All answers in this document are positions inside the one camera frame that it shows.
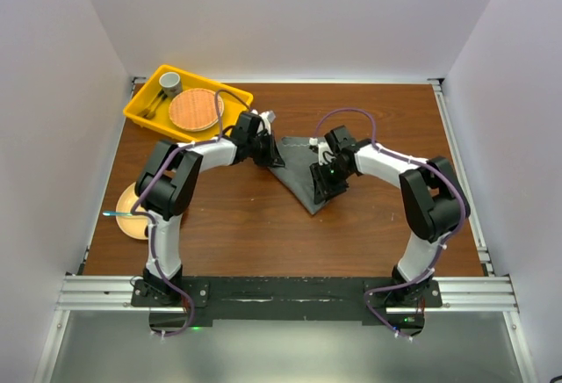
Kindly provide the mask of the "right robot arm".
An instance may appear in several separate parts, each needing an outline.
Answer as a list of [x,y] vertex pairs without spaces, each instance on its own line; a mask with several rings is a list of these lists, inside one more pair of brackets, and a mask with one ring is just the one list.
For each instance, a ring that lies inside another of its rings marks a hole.
[[310,166],[313,202],[327,202],[349,187],[352,175],[372,176],[400,190],[411,235],[406,250],[393,268],[393,283],[367,292],[390,293],[403,306],[412,306],[435,274],[447,239],[458,233],[470,215],[470,206],[448,159],[425,159],[353,138],[345,126],[312,137],[310,149],[318,161]]

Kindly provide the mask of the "grey cloth napkin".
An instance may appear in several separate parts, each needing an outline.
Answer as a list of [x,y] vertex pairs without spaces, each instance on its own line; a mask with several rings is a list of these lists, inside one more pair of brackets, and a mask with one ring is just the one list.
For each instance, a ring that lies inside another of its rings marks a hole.
[[285,166],[270,168],[270,171],[311,215],[316,215],[326,202],[314,202],[310,165],[318,162],[318,154],[310,149],[309,141],[309,137],[280,138],[277,141],[277,150]]

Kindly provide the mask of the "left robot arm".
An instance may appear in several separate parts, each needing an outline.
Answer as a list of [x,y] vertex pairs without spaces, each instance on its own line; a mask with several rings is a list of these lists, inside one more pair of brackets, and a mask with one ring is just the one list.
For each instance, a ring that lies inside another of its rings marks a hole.
[[273,111],[242,112],[228,135],[217,135],[207,141],[156,144],[135,183],[138,201],[131,214],[148,221],[148,260],[142,282],[161,305],[172,306],[185,296],[180,225],[199,174],[246,159],[260,167],[283,167],[285,161],[271,127],[275,118]]

